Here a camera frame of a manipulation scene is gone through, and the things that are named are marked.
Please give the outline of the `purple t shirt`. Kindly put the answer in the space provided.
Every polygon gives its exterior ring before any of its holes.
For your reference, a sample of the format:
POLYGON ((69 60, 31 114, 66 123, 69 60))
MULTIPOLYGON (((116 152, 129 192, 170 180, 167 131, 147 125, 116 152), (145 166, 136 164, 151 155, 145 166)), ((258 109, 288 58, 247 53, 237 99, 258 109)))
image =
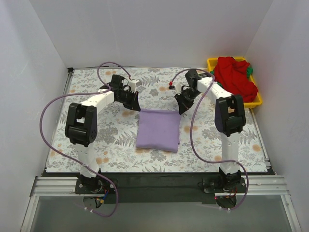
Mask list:
POLYGON ((178 152, 180 120, 177 111, 142 109, 139 113, 136 147, 178 152))

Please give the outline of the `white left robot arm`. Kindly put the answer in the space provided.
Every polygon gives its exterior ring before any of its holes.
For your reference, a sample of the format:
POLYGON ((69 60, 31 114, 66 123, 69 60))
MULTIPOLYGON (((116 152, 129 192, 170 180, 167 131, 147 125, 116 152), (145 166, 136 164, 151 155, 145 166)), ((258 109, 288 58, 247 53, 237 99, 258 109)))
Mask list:
POLYGON ((114 74, 111 81, 98 92, 81 103, 71 103, 68 108, 65 136, 75 146, 78 161, 83 163, 78 179, 92 193, 103 188, 103 181, 97 177, 100 168, 94 154, 98 133, 98 114, 113 102, 121 103, 126 109, 140 111, 137 87, 140 80, 127 80, 114 74))

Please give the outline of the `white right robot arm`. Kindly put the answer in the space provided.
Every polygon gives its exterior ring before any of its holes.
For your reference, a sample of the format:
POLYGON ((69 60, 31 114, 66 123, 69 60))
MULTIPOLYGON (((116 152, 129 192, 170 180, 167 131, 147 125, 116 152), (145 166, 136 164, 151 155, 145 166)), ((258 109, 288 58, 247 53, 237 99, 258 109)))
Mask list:
POLYGON ((222 159, 217 162, 219 179, 215 186, 229 192, 241 182, 241 172, 245 170, 239 162, 239 139, 246 124, 243 97, 224 90, 209 71, 188 68, 182 72, 186 85, 169 82, 169 89, 176 91, 179 114, 188 111, 197 96, 208 97, 215 105, 214 123, 222 144, 222 159))

